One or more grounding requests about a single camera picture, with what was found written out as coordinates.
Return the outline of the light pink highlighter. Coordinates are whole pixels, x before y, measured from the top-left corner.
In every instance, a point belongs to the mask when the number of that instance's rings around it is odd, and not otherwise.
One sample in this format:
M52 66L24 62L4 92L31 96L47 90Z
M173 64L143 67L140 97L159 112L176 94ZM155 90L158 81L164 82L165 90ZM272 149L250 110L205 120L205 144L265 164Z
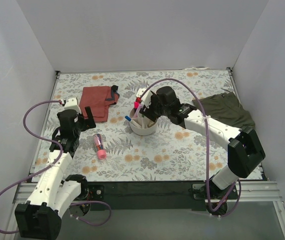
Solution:
M138 104L138 107L137 107L137 109L136 109L136 111L135 111L135 113L134 113L134 118L137 118L138 117L138 114L140 113L140 110L143 108L143 104Z

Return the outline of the white round divided organizer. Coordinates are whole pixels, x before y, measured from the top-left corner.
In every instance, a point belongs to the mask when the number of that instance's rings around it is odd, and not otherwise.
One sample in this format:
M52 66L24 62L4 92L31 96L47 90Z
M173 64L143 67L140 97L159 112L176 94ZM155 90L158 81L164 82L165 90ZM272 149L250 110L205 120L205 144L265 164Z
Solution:
M141 113L138 114L138 117L134 118L134 114L135 110L133 108L129 113L129 117L141 126L141 128L137 128L129 122L129 125L135 134L139 136L148 136L156 132L156 129L158 127L157 121L154 126L148 127L148 124L152 122L149 118L143 116Z

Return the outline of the pink clear pencil case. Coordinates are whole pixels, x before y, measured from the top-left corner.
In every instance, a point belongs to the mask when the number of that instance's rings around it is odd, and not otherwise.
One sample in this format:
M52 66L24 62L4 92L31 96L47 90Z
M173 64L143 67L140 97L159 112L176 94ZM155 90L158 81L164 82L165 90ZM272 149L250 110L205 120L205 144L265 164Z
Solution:
M96 154L97 154L98 159L99 160L106 159L107 152L106 152L104 145L103 145L102 136L100 134L95 134L93 136L93 141L94 141L94 146L96 149Z

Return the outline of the blue cap white marker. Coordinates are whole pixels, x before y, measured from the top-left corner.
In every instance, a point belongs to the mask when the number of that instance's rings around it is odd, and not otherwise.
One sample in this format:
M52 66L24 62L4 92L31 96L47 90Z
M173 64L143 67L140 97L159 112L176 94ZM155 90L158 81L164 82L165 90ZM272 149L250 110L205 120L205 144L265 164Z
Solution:
M129 121L133 126L135 126L136 128L141 128L141 126L137 123L137 122L135 122L132 118L130 118L129 116L125 116L125 119L127 120L127 121Z

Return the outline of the pink black highlighter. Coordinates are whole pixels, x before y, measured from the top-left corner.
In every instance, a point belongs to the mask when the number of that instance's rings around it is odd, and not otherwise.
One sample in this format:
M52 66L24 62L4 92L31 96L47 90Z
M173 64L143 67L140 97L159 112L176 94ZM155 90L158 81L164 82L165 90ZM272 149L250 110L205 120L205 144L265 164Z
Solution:
M134 110L136 111L139 106L140 106L140 103L135 101L134 102Z

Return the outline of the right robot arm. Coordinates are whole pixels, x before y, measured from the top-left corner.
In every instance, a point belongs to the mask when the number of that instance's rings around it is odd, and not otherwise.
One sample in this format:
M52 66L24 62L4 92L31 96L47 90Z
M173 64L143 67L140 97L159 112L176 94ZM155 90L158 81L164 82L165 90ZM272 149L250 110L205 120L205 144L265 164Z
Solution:
M204 115L200 109L181 103L170 86L156 92L141 88L136 99L143 104L140 113L151 121L166 116L173 124L197 132L227 151L227 165L209 180L209 194L220 199L239 178L247 178L266 154L256 131L240 129Z

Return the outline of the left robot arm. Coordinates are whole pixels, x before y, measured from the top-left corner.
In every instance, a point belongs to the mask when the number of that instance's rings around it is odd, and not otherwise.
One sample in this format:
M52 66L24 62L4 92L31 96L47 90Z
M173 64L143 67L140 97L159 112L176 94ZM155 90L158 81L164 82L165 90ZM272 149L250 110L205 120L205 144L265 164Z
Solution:
M65 183L62 179L79 146L81 132L95 128L95 121L86 119L77 104L65 104L57 117L60 126L52 135L44 172L26 202L19 203L14 211L23 238L55 240L69 205L89 194L84 176L69 176Z

